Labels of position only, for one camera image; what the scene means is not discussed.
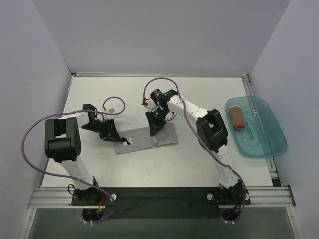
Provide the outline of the orange brown bear towel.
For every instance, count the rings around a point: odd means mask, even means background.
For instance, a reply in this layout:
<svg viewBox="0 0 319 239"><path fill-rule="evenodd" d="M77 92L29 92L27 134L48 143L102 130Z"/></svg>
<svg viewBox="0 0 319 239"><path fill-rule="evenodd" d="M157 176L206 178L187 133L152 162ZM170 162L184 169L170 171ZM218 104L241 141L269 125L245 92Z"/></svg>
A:
<svg viewBox="0 0 319 239"><path fill-rule="evenodd" d="M229 118L234 130L236 131L244 130L246 125L245 125L242 108L239 106L232 106L228 112L229 112Z"/></svg>

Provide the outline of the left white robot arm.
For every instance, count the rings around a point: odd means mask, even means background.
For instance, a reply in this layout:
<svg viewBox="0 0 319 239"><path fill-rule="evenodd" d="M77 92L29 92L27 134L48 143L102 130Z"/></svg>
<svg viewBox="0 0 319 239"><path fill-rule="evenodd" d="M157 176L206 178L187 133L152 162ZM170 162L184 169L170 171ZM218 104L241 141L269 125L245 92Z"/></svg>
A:
<svg viewBox="0 0 319 239"><path fill-rule="evenodd" d="M124 142L116 130L113 119L97 119L97 109L84 104L84 112L70 114L45 122L44 151L48 158L62 166L74 185L74 197L89 205L97 204L102 196L96 189L98 183L80 157L82 144L79 129L97 133L99 138L110 142Z"/></svg>

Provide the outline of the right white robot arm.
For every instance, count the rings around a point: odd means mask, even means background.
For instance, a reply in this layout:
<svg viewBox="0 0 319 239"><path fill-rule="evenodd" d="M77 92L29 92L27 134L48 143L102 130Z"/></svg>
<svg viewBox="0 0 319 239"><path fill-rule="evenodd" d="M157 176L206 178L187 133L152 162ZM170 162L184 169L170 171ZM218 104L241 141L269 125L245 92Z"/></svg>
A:
<svg viewBox="0 0 319 239"><path fill-rule="evenodd" d="M143 105L152 105L146 112L149 123L150 136L154 137L167 124L169 113L183 116L193 129L199 144L213 157L218 173L219 188L212 193L209 200L214 199L221 205L235 205L239 207L249 204L250 196L243 185L243 180L231 166L228 152L228 131L217 109L207 110L185 99L180 98L176 90L163 93L160 89L151 92L148 99L143 99Z"/></svg>

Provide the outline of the grey towel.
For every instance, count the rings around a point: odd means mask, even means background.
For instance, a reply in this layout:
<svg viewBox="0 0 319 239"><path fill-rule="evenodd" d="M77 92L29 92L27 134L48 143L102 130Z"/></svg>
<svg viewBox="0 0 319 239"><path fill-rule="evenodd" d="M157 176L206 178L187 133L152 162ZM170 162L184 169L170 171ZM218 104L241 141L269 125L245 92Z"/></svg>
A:
<svg viewBox="0 0 319 239"><path fill-rule="evenodd" d="M166 147L179 143L175 125L168 123L155 136L150 136L149 128L143 127L123 131L120 135L126 139L122 143L115 143L114 150L117 155L146 149Z"/></svg>

